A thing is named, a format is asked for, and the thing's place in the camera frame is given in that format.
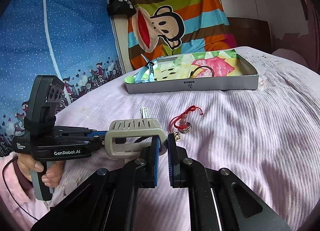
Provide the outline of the pink pillow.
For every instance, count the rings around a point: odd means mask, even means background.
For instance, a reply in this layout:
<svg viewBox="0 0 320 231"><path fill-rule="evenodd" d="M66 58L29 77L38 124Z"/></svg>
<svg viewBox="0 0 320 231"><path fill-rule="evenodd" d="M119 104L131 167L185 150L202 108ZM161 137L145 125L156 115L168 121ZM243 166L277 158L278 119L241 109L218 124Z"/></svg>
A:
<svg viewBox="0 0 320 231"><path fill-rule="evenodd" d="M306 60L300 54L296 53L293 50L277 49L276 51L272 52L272 55L288 59L290 61L293 61L295 63L298 63L300 65L303 65L303 66L309 68Z"/></svg>

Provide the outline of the grey cardboard tray box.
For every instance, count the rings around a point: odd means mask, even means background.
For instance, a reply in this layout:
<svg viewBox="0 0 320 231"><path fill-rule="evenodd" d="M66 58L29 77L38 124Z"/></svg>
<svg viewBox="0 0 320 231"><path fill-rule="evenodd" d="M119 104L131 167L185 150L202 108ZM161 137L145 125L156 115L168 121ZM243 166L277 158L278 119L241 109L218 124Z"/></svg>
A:
<svg viewBox="0 0 320 231"><path fill-rule="evenodd" d="M244 76L187 78L140 84L125 83L127 92L129 94L146 94L175 91L256 90L259 80L257 70L239 54L238 56L247 73Z"/></svg>

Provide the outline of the pink fuzzy left sleeve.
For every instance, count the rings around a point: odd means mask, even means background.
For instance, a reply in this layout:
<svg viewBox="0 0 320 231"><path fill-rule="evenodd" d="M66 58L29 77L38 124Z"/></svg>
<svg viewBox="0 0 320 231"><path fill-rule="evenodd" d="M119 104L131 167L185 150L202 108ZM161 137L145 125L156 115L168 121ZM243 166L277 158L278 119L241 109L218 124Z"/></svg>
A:
<svg viewBox="0 0 320 231"><path fill-rule="evenodd" d="M31 184L20 184L27 179L20 172L16 163L10 162L16 157L15 152L1 158L1 208L9 212L22 230L31 230L33 224L48 213L45 202L34 197Z"/></svg>

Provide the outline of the white scalloped hair clip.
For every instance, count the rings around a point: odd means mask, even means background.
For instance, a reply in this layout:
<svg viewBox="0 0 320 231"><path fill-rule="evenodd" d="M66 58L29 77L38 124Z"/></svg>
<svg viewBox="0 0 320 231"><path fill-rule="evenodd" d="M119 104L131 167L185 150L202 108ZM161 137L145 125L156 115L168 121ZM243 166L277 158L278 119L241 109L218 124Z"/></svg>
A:
<svg viewBox="0 0 320 231"><path fill-rule="evenodd" d="M140 114L142 118L149 118L148 109L146 107L140 108Z"/></svg>

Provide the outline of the beige rectangular hair claw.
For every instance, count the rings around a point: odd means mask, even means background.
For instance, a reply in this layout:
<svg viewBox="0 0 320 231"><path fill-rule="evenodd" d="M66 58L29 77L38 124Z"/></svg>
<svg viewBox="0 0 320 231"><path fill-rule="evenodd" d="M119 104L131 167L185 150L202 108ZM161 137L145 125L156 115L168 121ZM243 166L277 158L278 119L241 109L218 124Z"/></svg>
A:
<svg viewBox="0 0 320 231"><path fill-rule="evenodd" d="M167 152L167 136L155 118L114 120L105 135L105 150L110 158L134 159L151 145L151 137L160 140L159 154Z"/></svg>

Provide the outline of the blue starry fabric wardrobe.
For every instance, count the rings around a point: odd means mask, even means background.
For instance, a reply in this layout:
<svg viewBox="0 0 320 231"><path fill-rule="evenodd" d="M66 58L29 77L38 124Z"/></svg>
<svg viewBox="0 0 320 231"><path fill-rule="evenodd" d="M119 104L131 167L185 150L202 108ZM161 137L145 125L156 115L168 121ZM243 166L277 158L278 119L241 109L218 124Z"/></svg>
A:
<svg viewBox="0 0 320 231"><path fill-rule="evenodd" d="M60 109L123 74L107 0L11 0L1 16L1 156L24 131L37 75L62 82Z"/></svg>

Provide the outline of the striped monkey cartoon blanket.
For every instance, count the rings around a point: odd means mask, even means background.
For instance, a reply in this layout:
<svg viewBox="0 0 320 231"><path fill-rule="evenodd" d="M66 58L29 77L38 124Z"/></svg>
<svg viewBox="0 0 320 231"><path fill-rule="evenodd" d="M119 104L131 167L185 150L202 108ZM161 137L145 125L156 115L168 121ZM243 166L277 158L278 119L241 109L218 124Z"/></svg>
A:
<svg viewBox="0 0 320 231"><path fill-rule="evenodd" d="M129 59L134 69L162 56L236 47L219 0L131 0Z"/></svg>

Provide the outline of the light blue wrist watch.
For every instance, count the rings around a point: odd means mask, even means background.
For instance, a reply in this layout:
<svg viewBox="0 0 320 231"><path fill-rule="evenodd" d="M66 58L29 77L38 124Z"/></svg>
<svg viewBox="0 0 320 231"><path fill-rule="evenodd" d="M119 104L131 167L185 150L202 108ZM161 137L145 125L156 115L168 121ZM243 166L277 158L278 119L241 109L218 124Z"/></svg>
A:
<svg viewBox="0 0 320 231"><path fill-rule="evenodd" d="M146 65L144 65L144 67L140 69L139 73L136 74L135 84L149 83L155 81L154 68L158 66L157 59L150 61L144 55L142 55L142 58L146 62Z"/></svg>

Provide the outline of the pink ribbed bedspread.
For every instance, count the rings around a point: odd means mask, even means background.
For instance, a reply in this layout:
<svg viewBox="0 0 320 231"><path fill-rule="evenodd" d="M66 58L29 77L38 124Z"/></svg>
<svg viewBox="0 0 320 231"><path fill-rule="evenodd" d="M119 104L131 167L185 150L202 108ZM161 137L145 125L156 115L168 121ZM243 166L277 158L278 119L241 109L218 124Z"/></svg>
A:
<svg viewBox="0 0 320 231"><path fill-rule="evenodd" d="M231 169L292 230L319 230L319 75L260 51L239 52L259 73L255 91L131 95L118 78L60 111L56 122L107 130L146 107L167 129L198 106L178 145L207 168Z"/></svg>

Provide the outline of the black hanging tote bag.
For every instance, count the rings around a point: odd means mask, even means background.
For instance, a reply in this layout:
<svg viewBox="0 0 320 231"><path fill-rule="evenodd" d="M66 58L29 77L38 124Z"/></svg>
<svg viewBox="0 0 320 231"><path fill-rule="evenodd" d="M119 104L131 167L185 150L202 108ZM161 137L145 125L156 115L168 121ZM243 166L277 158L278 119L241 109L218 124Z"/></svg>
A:
<svg viewBox="0 0 320 231"><path fill-rule="evenodd" d="M136 14L131 0L109 0L107 5L109 16L126 15L128 18Z"/></svg>

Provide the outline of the colourful painted paper liner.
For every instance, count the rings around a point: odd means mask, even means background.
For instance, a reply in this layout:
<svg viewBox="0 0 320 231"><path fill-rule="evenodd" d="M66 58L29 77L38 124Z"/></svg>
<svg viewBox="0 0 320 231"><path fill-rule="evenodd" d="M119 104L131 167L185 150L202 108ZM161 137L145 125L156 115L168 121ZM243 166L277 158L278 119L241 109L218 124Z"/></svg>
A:
<svg viewBox="0 0 320 231"><path fill-rule="evenodd" d="M201 65L211 67L215 73L214 77L244 76L247 74L234 49L161 57L157 58L157 62L158 66L154 68L154 82L187 79L190 72ZM211 77L210 75L211 73L207 72L197 75L197 78ZM125 83L135 84L135 77L136 74L127 76Z"/></svg>

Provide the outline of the dark wooden headboard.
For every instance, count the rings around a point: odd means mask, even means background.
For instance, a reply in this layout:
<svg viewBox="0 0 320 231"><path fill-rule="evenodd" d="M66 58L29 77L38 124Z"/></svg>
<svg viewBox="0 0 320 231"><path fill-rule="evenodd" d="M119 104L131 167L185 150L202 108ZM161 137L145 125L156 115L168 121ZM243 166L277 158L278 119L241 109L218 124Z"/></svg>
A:
<svg viewBox="0 0 320 231"><path fill-rule="evenodd" d="M248 46L270 54L272 41L267 21L249 18L228 17L229 28L237 46Z"/></svg>

